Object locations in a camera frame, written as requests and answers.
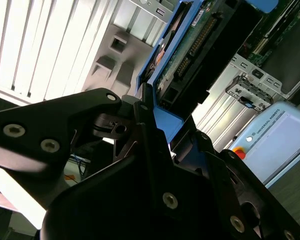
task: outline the metal bracket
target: metal bracket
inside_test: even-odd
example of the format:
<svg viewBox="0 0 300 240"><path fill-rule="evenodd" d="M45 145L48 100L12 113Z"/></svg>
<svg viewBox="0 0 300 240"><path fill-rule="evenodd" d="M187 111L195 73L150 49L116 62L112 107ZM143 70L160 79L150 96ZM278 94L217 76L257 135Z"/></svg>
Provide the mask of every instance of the metal bracket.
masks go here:
<svg viewBox="0 0 300 240"><path fill-rule="evenodd" d="M130 0L146 12L150 13L164 23L168 23L172 17L172 11L156 0Z"/></svg>
<svg viewBox="0 0 300 240"><path fill-rule="evenodd" d="M218 156L239 179L234 187L240 204L250 202L259 212L263 239L300 239L300 226L245 163L231 150L222 150Z"/></svg>
<svg viewBox="0 0 300 240"><path fill-rule="evenodd" d="M217 201L222 228L227 229L231 235L235 236L235 239L260 239L247 224L241 211L225 162L207 152L206 164L214 197Z"/></svg>

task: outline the universal robots logo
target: universal robots logo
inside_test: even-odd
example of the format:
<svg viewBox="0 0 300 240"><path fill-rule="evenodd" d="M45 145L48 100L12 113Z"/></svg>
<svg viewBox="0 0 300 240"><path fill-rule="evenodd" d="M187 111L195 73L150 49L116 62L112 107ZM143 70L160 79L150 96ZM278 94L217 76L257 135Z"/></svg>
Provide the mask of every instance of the universal robots logo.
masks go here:
<svg viewBox="0 0 300 240"><path fill-rule="evenodd" d="M277 109L272 115L271 117L265 121L265 123L259 128L259 130L257 132L253 132L252 136L255 136L259 133L261 133L261 131L271 122L271 120L280 112L280 109Z"/></svg>

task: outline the cable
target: cable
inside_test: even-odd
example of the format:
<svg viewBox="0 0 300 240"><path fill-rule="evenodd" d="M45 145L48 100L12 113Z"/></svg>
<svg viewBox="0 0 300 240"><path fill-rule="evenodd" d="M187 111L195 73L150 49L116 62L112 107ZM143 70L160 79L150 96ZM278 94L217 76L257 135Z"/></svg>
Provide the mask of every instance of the cable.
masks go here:
<svg viewBox="0 0 300 240"><path fill-rule="evenodd" d="M74 157L74 160L76 161L76 164L78 165L80 178L82 180L84 178L84 174L86 172L86 168L84 168L84 172L82 172L82 170L81 170L82 160L79 160L75 154L73 154L73 157Z"/></svg>
<svg viewBox="0 0 300 240"><path fill-rule="evenodd" d="M74 181L76 184L78 184L78 182L74 179L74 178L72 178L71 176L69 176L69 175L66 175L65 174L65 176L67 177L67 178L70 178L72 181Z"/></svg>

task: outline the circuit board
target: circuit board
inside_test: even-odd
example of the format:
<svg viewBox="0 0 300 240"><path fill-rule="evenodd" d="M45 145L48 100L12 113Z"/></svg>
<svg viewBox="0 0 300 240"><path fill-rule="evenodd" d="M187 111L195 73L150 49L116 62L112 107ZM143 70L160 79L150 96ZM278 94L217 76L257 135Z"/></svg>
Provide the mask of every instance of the circuit board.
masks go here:
<svg viewBox="0 0 300 240"><path fill-rule="evenodd" d="M263 16L238 53L262 67L273 50L300 20L300 0L281 0Z"/></svg>
<svg viewBox="0 0 300 240"><path fill-rule="evenodd" d="M156 83L156 93L158 94L164 89L165 84L169 84L168 80L173 78L177 73L182 75L183 71L190 63L191 56L196 54L198 47L204 42L210 29L215 24L212 17L212 9L218 1L205 1L198 11L196 17L192 21L191 26L187 30L180 45L164 68L161 77Z"/></svg>

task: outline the screw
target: screw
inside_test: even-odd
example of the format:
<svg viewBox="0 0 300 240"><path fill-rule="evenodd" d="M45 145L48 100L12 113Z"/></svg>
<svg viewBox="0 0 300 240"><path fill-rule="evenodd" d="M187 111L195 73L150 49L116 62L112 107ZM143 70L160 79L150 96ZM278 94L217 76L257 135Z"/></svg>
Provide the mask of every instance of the screw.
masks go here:
<svg viewBox="0 0 300 240"><path fill-rule="evenodd" d="M204 140L208 140L208 138L205 136L205 134L201 133L201 136Z"/></svg>
<svg viewBox="0 0 300 240"><path fill-rule="evenodd" d="M291 232L289 232L288 230L284 230L284 235L286 237L286 239L288 240L295 240L294 236L291 234Z"/></svg>
<svg viewBox="0 0 300 240"><path fill-rule="evenodd" d="M178 207L177 198L170 192L165 192L162 196L164 204L170 209L176 209Z"/></svg>
<svg viewBox="0 0 300 240"><path fill-rule="evenodd" d="M60 144L53 139L45 139L40 144L43 151L48 153L55 153L60 149Z"/></svg>
<svg viewBox="0 0 300 240"><path fill-rule="evenodd" d="M8 124L3 128L3 133L11 138L18 138L26 133L23 126L19 124Z"/></svg>
<svg viewBox="0 0 300 240"><path fill-rule="evenodd" d="M115 101L117 98L115 96L113 96L112 94L108 93L106 95L108 97L108 99L110 99L111 101Z"/></svg>
<svg viewBox="0 0 300 240"><path fill-rule="evenodd" d="M242 223L242 221L237 216L231 216L230 222L232 226L237 230L239 233L245 232L245 225Z"/></svg>
<svg viewBox="0 0 300 240"><path fill-rule="evenodd" d="M144 109L144 110L148 110L147 106L141 104L141 107Z"/></svg>
<svg viewBox="0 0 300 240"><path fill-rule="evenodd" d="M229 156L230 156L232 159L235 159L235 158L236 158L235 154L234 154L232 151L229 152Z"/></svg>

